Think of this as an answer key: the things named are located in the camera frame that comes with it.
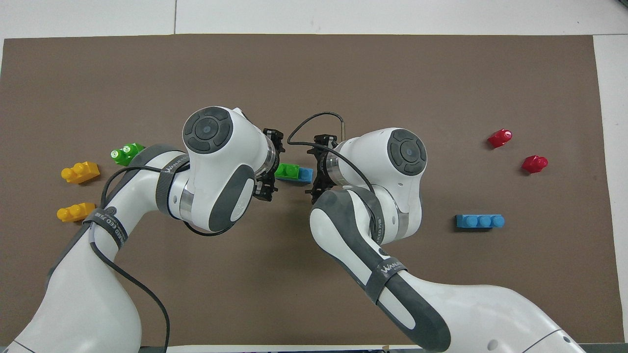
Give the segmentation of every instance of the blue lego brick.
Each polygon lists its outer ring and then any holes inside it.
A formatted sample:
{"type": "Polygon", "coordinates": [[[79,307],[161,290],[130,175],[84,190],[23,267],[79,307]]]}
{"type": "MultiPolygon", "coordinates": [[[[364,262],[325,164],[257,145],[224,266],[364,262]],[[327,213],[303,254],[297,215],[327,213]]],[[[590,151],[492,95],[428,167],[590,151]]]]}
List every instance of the blue lego brick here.
{"type": "Polygon", "coordinates": [[[314,171],[311,168],[299,168],[299,182],[300,183],[311,183],[312,175],[314,171]]]}
{"type": "Polygon", "coordinates": [[[297,179],[284,178],[282,176],[278,176],[277,174],[275,174],[275,178],[286,182],[309,184],[312,182],[313,174],[314,171],[311,168],[299,168],[299,176],[297,179]]]}
{"type": "Polygon", "coordinates": [[[456,215],[456,227],[458,228],[501,228],[504,223],[504,216],[501,214],[456,215]]]}

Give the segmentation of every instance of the circular button panel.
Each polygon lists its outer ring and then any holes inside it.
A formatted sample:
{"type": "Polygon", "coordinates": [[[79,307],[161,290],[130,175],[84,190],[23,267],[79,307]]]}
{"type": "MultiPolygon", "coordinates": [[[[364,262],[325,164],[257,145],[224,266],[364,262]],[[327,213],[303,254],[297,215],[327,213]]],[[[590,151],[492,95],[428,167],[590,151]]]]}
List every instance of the circular button panel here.
{"type": "Polygon", "coordinates": [[[392,132],[388,139],[388,157],[397,170],[411,176],[421,173],[427,163],[423,142],[405,129],[392,132]]]}
{"type": "Polygon", "coordinates": [[[196,153],[213,153],[224,147],[233,133],[229,111],[208,107],[192,114],[183,127],[183,142],[196,153]]]}

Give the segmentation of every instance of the blue toy block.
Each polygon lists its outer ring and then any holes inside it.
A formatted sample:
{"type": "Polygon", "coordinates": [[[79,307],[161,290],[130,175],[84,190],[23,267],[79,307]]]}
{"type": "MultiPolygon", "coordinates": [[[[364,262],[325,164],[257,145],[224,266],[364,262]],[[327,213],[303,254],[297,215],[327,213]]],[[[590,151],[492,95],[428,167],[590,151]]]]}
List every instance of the blue toy block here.
{"type": "Polygon", "coordinates": [[[501,228],[504,223],[504,216],[501,214],[456,215],[456,227],[458,228],[501,228]]]}
{"type": "Polygon", "coordinates": [[[312,182],[314,171],[311,168],[299,168],[299,182],[309,184],[312,182]]]}

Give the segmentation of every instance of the white floor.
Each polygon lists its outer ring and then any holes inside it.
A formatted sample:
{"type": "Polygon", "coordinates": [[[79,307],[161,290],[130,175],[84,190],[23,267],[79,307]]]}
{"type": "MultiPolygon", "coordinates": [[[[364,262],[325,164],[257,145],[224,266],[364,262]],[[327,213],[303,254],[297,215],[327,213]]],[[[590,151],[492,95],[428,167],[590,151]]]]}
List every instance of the white floor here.
{"type": "Polygon", "coordinates": [[[0,39],[174,33],[595,35],[628,338],[628,8],[618,1],[0,0],[0,39]]]}

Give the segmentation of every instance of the gray strap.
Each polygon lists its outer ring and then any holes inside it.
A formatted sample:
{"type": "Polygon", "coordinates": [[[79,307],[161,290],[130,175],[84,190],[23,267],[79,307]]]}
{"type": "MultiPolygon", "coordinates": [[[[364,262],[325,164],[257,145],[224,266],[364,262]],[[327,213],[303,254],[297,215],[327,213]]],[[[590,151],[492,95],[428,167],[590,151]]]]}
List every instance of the gray strap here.
{"type": "Polygon", "coordinates": [[[386,229],[384,227],[384,211],[382,211],[382,205],[379,203],[379,199],[370,190],[362,187],[351,187],[349,190],[355,192],[355,194],[362,200],[369,212],[369,215],[371,216],[371,220],[369,222],[371,239],[373,239],[377,245],[382,244],[386,229]]]}
{"type": "Polygon", "coordinates": [[[190,156],[181,155],[177,156],[175,159],[171,160],[163,169],[161,169],[161,173],[159,174],[159,179],[157,179],[157,188],[155,190],[155,202],[157,203],[157,208],[164,214],[168,214],[173,218],[176,218],[168,208],[168,197],[170,196],[170,187],[172,186],[172,181],[175,179],[175,173],[183,166],[187,165],[190,162],[190,156]]]}
{"type": "Polygon", "coordinates": [[[407,268],[396,258],[382,260],[373,270],[371,277],[369,277],[369,280],[366,282],[366,286],[364,287],[366,296],[368,296],[373,303],[377,303],[377,299],[379,299],[379,295],[382,293],[382,290],[384,290],[384,286],[386,286],[388,280],[402,269],[407,268]]]}
{"type": "Polygon", "coordinates": [[[86,223],[96,223],[101,226],[107,233],[114,238],[114,241],[118,245],[118,249],[124,245],[127,239],[129,239],[128,234],[124,230],[122,223],[114,217],[112,214],[107,213],[103,209],[95,209],[90,213],[87,218],[83,221],[83,224],[86,223]]]}

